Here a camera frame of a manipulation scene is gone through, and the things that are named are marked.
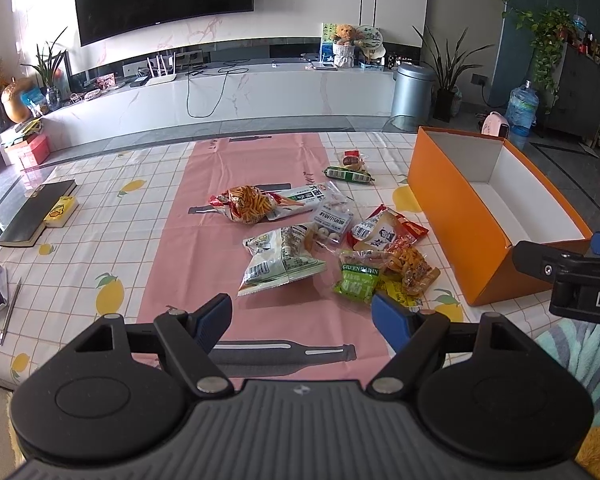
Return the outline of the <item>yellow small box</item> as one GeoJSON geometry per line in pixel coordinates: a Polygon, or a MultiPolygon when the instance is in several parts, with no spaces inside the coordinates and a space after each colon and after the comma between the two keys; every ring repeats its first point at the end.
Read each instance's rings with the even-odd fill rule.
{"type": "Polygon", "coordinates": [[[60,196],[44,218],[44,226],[50,229],[62,228],[79,205],[78,200],[73,196],[60,196]]]}

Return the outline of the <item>orange cardboard box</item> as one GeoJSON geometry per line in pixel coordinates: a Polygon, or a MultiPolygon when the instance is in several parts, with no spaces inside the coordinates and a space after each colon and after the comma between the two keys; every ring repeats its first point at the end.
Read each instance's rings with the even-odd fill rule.
{"type": "Polygon", "coordinates": [[[471,307],[547,289],[515,269],[518,243],[590,247],[580,214],[509,140],[419,128],[407,182],[471,307]]]}

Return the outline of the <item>orange vase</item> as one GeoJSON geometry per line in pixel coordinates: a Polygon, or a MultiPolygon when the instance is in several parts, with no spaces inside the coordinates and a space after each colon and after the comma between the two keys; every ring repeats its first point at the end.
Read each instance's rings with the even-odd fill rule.
{"type": "Polygon", "coordinates": [[[3,90],[1,102],[8,118],[14,124],[25,122],[30,116],[29,107],[23,103],[22,95],[34,88],[30,77],[13,79],[3,90]]]}

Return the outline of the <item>red Mimi stick snack bag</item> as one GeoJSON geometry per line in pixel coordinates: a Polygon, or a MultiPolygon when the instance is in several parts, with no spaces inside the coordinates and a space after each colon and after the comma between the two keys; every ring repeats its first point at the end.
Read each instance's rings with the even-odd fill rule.
{"type": "Polygon", "coordinates": [[[231,222],[252,226],[275,209],[274,197],[251,185],[235,186],[209,198],[210,206],[231,222]]]}

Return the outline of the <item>red storage box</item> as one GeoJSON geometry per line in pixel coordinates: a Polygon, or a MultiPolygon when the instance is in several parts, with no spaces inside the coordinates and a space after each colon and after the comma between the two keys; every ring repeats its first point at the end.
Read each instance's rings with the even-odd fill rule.
{"type": "Polygon", "coordinates": [[[44,133],[32,134],[26,140],[5,148],[5,153],[12,166],[18,170],[26,170],[40,166],[50,156],[50,144],[44,133]]]}

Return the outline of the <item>pen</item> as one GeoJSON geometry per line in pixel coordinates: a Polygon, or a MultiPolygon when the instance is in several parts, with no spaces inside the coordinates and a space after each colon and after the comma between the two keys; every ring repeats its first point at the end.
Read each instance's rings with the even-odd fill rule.
{"type": "Polygon", "coordinates": [[[15,305],[16,305],[18,297],[20,295],[21,287],[22,287],[22,278],[20,278],[18,280],[15,291],[12,294],[12,296],[10,296],[10,299],[9,299],[9,305],[8,305],[8,308],[6,311],[4,326],[0,333],[0,346],[2,346],[4,344],[5,339],[7,337],[10,320],[12,319],[12,314],[14,313],[15,305]]]}

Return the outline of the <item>white tv cabinet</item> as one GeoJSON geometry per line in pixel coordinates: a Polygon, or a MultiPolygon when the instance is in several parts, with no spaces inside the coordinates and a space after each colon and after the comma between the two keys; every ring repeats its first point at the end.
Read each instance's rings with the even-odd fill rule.
{"type": "Polygon", "coordinates": [[[387,116],[389,72],[312,70],[306,63],[247,64],[119,90],[43,118],[54,151],[126,134],[203,122],[299,116],[387,116]]]}

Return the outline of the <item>teddy bear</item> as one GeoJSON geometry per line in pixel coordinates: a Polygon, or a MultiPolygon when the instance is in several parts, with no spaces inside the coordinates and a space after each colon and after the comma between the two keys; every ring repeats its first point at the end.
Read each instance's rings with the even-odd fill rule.
{"type": "Polygon", "coordinates": [[[332,54],[338,68],[352,68],[355,61],[356,44],[362,39],[361,33],[350,24],[337,24],[332,35],[332,54]]]}

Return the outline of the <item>white router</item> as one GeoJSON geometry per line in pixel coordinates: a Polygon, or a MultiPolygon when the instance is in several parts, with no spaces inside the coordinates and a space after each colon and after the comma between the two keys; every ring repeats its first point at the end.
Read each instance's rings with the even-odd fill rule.
{"type": "Polygon", "coordinates": [[[176,79],[176,61],[175,55],[157,54],[152,60],[147,59],[149,68],[149,79],[146,82],[148,86],[156,84],[166,84],[176,79]]]}

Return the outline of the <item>blue water jug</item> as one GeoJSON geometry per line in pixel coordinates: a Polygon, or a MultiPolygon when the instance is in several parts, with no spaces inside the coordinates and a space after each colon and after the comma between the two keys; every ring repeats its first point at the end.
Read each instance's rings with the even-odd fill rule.
{"type": "Polygon", "coordinates": [[[535,122],[535,114],[539,107],[539,96],[532,88],[530,80],[509,93],[505,118],[509,130],[516,136],[528,136],[535,122]]]}

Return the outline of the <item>red white snack packet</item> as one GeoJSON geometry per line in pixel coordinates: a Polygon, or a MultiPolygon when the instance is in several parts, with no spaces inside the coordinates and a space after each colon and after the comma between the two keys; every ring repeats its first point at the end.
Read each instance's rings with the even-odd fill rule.
{"type": "Polygon", "coordinates": [[[362,250],[388,249],[398,240],[413,245],[428,234],[429,230],[408,220],[403,214],[380,204],[366,219],[358,222],[347,232],[347,243],[357,252],[362,250]]]}

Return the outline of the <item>black notebook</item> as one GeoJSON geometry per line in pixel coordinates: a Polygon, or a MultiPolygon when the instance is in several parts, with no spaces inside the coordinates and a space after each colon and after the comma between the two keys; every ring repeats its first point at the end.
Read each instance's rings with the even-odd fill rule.
{"type": "Polygon", "coordinates": [[[61,196],[69,196],[75,180],[41,184],[24,202],[0,236],[0,247],[33,247],[45,230],[44,218],[61,196]]]}

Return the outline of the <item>green snack packet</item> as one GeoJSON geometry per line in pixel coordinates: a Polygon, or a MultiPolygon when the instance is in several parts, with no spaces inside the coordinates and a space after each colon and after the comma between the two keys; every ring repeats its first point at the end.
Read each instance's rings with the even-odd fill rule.
{"type": "Polygon", "coordinates": [[[345,250],[340,252],[340,279],[334,286],[336,294],[369,304],[385,269],[388,255],[378,250],[345,250]]]}

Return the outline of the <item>white spicy strip packet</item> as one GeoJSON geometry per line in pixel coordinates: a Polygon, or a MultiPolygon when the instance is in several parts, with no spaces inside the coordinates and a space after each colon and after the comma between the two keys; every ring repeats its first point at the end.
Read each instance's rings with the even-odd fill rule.
{"type": "Polygon", "coordinates": [[[314,210],[326,197],[329,187],[324,183],[307,184],[298,188],[269,192],[274,207],[265,218],[275,221],[314,210]]]}

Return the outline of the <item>hanging ivy plant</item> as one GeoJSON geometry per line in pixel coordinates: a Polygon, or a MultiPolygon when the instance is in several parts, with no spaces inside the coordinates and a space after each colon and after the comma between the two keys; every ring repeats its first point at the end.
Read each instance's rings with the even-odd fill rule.
{"type": "Polygon", "coordinates": [[[502,84],[530,79],[541,110],[548,115],[558,101],[558,70],[564,65],[566,47],[576,39],[573,18],[561,6],[524,10],[511,4],[503,18],[498,78],[502,84]]]}

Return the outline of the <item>white green snack bag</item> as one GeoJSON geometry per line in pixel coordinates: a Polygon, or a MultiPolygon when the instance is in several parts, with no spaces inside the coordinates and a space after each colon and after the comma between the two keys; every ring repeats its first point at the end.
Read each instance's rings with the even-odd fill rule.
{"type": "Polygon", "coordinates": [[[237,295],[264,292],[324,272],[326,262],[311,252],[314,234],[311,223],[298,223],[243,240],[251,259],[237,295]]]}

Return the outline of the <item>potted floor plant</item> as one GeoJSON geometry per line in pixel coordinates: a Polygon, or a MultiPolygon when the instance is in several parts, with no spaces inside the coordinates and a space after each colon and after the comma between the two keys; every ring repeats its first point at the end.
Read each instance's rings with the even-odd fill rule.
{"type": "Polygon", "coordinates": [[[466,70],[481,67],[481,64],[471,63],[469,59],[479,52],[493,48],[494,44],[464,49],[463,42],[468,32],[468,28],[465,28],[460,34],[460,38],[457,39],[454,48],[450,47],[449,41],[445,41],[444,46],[441,47],[427,26],[424,26],[422,30],[413,26],[413,29],[419,39],[422,40],[422,47],[430,57],[430,62],[425,61],[425,64],[434,71],[434,76],[436,76],[437,90],[434,95],[432,117],[440,120],[440,122],[449,122],[452,117],[451,110],[456,95],[455,87],[458,78],[466,70]]]}

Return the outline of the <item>dark drawer cabinet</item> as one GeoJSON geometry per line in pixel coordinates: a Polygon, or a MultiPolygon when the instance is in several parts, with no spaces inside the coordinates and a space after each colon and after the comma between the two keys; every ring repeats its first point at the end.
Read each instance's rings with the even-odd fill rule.
{"type": "Polygon", "coordinates": [[[544,126],[593,141],[600,126],[600,66],[573,47],[566,47],[557,94],[544,126]]]}

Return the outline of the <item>orange dried snack bag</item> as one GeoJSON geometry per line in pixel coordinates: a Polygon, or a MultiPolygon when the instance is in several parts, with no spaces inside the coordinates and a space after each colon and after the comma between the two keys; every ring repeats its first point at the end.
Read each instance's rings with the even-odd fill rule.
{"type": "Polygon", "coordinates": [[[424,255],[412,246],[390,250],[387,270],[398,281],[406,296],[422,296],[440,276],[440,270],[430,266],[424,255]]]}

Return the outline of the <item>green sausage stick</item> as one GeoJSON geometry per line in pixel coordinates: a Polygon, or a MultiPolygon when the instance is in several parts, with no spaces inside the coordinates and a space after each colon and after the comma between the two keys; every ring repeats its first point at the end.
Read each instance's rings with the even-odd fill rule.
{"type": "Polygon", "coordinates": [[[374,178],[368,172],[346,167],[328,166],[324,169],[324,175],[332,180],[350,183],[371,184],[374,182],[374,178]]]}

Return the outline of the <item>plant in glass vase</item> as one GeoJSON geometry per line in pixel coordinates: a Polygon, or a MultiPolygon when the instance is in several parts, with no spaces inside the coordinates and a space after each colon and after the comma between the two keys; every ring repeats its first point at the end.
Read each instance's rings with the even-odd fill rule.
{"type": "Polygon", "coordinates": [[[45,46],[35,47],[35,63],[22,63],[22,66],[33,68],[42,82],[43,96],[49,110],[58,110],[61,103],[60,90],[55,82],[56,72],[65,61],[66,50],[56,50],[59,39],[67,29],[64,28],[52,42],[45,46]]]}

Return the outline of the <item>clear pastry red label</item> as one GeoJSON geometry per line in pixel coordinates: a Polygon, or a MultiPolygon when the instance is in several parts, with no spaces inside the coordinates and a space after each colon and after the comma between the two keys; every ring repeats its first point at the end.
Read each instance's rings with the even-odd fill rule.
{"type": "Polygon", "coordinates": [[[350,171],[365,171],[365,162],[359,150],[347,150],[342,153],[341,166],[350,171]]]}

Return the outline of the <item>pink small heater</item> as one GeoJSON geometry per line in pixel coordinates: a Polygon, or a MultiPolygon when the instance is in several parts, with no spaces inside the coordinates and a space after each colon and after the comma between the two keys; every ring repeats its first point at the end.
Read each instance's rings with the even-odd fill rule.
{"type": "Polygon", "coordinates": [[[506,139],[509,133],[509,123],[500,113],[491,112],[484,118],[480,133],[483,136],[496,136],[497,138],[506,139]]]}

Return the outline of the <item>silver trash bin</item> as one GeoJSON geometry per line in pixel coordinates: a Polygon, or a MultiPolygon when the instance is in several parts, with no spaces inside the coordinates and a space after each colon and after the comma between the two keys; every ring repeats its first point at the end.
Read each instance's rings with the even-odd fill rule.
{"type": "Polygon", "coordinates": [[[402,131],[413,131],[429,118],[436,75],[428,66],[404,63],[396,66],[393,78],[391,123],[402,131]]]}

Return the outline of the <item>clear bag white balls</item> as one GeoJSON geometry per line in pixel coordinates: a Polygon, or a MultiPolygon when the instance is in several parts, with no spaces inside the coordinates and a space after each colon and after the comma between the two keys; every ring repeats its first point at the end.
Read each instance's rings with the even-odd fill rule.
{"type": "Polygon", "coordinates": [[[323,244],[340,245],[353,221],[351,201],[346,196],[332,195],[319,203],[311,216],[314,236],[323,244]]]}

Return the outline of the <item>yellow snack packet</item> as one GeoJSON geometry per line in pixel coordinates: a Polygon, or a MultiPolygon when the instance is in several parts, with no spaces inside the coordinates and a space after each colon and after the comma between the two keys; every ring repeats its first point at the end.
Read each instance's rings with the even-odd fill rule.
{"type": "Polygon", "coordinates": [[[381,292],[382,294],[385,294],[404,308],[420,308],[424,305],[424,303],[419,297],[405,295],[401,282],[381,278],[376,287],[376,292],[381,292]]]}

